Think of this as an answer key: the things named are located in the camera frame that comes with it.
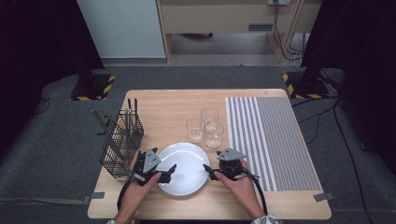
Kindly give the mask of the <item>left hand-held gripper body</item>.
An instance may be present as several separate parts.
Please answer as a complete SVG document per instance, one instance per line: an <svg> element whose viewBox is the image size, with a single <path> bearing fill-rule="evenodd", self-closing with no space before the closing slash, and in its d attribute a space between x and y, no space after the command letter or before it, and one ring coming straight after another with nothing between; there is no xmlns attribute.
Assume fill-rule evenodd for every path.
<svg viewBox="0 0 396 224"><path fill-rule="evenodd" d="M152 177L158 174L156 168L161 160L156 155L156 152L157 148L138 152L138 157L134 164L134 177L137 179L139 186L146 185Z"/></svg>

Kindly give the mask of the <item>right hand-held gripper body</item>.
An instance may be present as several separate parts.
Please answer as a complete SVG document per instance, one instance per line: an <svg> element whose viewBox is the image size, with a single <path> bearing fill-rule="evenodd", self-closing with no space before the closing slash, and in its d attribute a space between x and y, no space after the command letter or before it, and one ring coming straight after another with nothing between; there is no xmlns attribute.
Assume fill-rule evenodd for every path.
<svg viewBox="0 0 396 224"><path fill-rule="evenodd" d="M232 148L225 148L223 151L218 151L219 173L225 175L232 181L236 181L248 175L248 172L243 167L241 159L245 155Z"/></svg>

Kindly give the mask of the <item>white plate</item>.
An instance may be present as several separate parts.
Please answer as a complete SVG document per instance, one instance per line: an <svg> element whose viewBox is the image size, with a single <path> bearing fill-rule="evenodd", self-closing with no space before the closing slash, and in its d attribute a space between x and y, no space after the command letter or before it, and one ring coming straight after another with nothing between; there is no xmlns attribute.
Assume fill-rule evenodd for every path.
<svg viewBox="0 0 396 224"><path fill-rule="evenodd" d="M169 183L159 183L158 186L172 196L187 196L200 189L206 182L208 172L205 165L209 165L206 153L195 144L175 143L163 149L157 166L160 171L168 171L176 165Z"/></svg>

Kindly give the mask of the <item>black wire cutlery basket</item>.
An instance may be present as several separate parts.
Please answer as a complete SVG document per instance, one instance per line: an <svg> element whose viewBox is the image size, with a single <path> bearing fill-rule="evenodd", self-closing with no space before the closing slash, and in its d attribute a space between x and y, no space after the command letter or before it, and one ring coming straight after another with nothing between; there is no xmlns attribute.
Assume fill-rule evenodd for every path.
<svg viewBox="0 0 396 224"><path fill-rule="evenodd" d="M140 148L144 135L144 128L139 117L137 117L137 134L134 135L134 111L131 109L131 137L126 137L124 126L124 110L120 110L116 116L113 116L121 126L120 130L114 128L109 123L108 118L103 114L103 110L97 110L99 111L106 126L111 131L113 135L112 138L124 157L124 161L122 161L110 148L108 136L103 130L103 136L105 137L105 140L103 143L103 153L99 162L115 178L125 176L128 173L131 160L136 151Z"/></svg>

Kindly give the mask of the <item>clear drinking glass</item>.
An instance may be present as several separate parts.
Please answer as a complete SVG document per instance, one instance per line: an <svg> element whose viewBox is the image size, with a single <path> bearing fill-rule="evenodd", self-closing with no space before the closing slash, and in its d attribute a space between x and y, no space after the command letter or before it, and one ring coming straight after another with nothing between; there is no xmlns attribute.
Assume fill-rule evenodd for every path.
<svg viewBox="0 0 396 224"><path fill-rule="evenodd" d="M193 143L200 143L203 141L205 132L204 132L204 123L200 118L191 118L187 121L186 127L188 130L188 137Z"/></svg>
<svg viewBox="0 0 396 224"><path fill-rule="evenodd" d="M224 128L221 124L210 124L205 128L205 143L208 147L219 147L222 142Z"/></svg>
<svg viewBox="0 0 396 224"><path fill-rule="evenodd" d="M205 131L213 133L217 129L219 111L216 108L206 107L201 111L201 119L205 124Z"/></svg>

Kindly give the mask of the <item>steel table knife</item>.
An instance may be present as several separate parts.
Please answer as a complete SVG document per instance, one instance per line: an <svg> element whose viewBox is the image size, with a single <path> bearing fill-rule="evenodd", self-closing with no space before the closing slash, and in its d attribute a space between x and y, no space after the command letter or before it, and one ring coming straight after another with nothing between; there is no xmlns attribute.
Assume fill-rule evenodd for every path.
<svg viewBox="0 0 396 224"><path fill-rule="evenodd" d="M98 121L98 123L100 124L100 126L103 128L103 130L105 131L106 135L108 136L108 142L110 145L110 148L114 151L114 153L122 160L124 161L124 157L122 156L120 149L118 148L117 144L114 142L113 138L112 138L112 133L111 131L108 129L108 127L106 126L105 122L103 121L99 111L93 109L92 110L92 115L96 118L96 120Z"/></svg>

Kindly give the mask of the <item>steel fork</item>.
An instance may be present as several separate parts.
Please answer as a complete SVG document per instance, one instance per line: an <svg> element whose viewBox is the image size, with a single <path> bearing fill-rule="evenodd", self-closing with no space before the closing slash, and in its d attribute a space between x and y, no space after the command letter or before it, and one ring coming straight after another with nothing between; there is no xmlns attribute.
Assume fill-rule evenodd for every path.
<svg viewBox="0 0 396 224"><path fill-rule="evenodd" d="M103 114L108 118L109 123L117 129L121 129L121 126L119 125L118 121L107 111L103 110Z"/></svg>

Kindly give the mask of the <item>person's right hand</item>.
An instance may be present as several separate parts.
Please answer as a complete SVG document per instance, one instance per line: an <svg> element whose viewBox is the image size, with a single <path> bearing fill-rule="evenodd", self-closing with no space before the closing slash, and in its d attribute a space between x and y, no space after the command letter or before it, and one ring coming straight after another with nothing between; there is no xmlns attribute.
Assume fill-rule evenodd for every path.
<svg viewBox="0 0 396 224"><path fill-rule="evenodd" d="M251 220L265 216L258 201L253 181L248 176L241 177L235 181L220 172L215 172L215 176L233 194Z"/></svg>

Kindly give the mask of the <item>person's left hand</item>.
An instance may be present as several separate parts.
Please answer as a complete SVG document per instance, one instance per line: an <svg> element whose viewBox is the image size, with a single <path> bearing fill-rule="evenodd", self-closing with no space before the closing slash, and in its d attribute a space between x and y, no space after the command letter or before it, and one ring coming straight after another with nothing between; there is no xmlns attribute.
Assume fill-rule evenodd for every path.
<svg viewBox="0 0 396 224"><path fill-rule="evenodd" d="M162 173L155 174L144 186L140 186L135 177L130 177L126 184L126 190L121 199L119 215L132 218L138 210L150 190L157 185Z"/></svg>

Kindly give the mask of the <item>grey white striped placemat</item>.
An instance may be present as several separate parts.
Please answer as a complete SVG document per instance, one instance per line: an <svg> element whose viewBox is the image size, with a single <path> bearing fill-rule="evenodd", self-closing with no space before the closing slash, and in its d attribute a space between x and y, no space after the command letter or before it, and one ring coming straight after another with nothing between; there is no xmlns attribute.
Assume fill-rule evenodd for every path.
<svg viewBox="0 0 396 224"><path fill-rule="evenodd" d="M247 157L265 191L320 190L287 97L227 97L229 146Z"/></svg>

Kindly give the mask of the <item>grey tape strip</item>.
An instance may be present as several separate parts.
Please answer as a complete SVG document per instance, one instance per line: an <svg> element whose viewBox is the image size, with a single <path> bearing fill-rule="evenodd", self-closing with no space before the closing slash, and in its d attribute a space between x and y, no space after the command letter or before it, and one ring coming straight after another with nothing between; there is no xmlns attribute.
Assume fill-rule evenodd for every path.
<svg viewBox="0 0 396 224"><path fill-rule="evenodd" d="M92 199L103 199L104 196L104 192L92 192L90 195L83 196L82 201L84 203L90 203Z"/></svg>
<svg viewBox="0 0 396 224"><path fill-rule="evenodd" d="M323 193L320 193L320 194L317 194L314 196L314 199L317 202L329 201L329 200L332 200L333 198L334 198L334 196L331 192L328 192L328 193L323 192Z"/></svg>

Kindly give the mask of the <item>black stand base yellow striped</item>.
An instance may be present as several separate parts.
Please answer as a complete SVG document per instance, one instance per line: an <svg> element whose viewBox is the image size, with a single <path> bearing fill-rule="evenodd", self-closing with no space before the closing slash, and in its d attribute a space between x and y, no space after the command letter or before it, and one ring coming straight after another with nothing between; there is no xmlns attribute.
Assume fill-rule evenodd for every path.
<svg viewBox="0 0 396 224"><path fill-rule="evenodd" d="M329 96L325 83L304 72L287 72L283 76L292 99L319 99Z"/></svg>
<svg viewBox="0 0 396 224"><path fill-rule="evenodd" d="M70 94L71 101L90 101L106 99L115 76L112 75L93 75L93 82L84 85L79 80Z"/></svg>

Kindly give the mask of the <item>white panel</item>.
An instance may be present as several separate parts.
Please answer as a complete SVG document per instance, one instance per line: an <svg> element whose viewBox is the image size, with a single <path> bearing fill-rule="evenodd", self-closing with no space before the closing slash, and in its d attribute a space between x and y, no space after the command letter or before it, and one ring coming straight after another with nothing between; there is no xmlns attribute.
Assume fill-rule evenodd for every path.
<svg viewBox="0 0 396 224"><path fill-rule="evenodd" d="M156 0L77 0L101 58L164 58Z"/></svg>

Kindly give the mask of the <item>light wooden cabinet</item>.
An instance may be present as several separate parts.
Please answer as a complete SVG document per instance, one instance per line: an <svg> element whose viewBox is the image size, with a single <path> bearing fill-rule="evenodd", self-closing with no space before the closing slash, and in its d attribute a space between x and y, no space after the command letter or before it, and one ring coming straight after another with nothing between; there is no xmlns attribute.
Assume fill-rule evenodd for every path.
<svg viewBox="0 0 396 224"><path fill-rule="evenodd" d="M247 33L250 23L272 23L266 32L275 59L286 59L294 34L309 34L322 0L291 0L268 6L267 0L156 0L167 59L176 34Z"/></svg>

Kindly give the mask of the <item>black curtain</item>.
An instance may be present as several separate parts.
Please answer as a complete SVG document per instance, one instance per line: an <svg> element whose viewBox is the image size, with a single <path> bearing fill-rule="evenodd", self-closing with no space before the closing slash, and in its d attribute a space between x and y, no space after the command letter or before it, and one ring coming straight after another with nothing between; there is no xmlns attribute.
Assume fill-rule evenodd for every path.
<svg viewBox="0 0 396 224"><path fill-rule="evenodd" d="M344 71L361 141L396 176L396 0L322 0L303 66Z"/></svg>
<svg viewBox="0 0 396 224"><path fill-rule="evenodd" d="M104 66L77 0L0 0L0 160L41 101L43 88Z"/></svg>

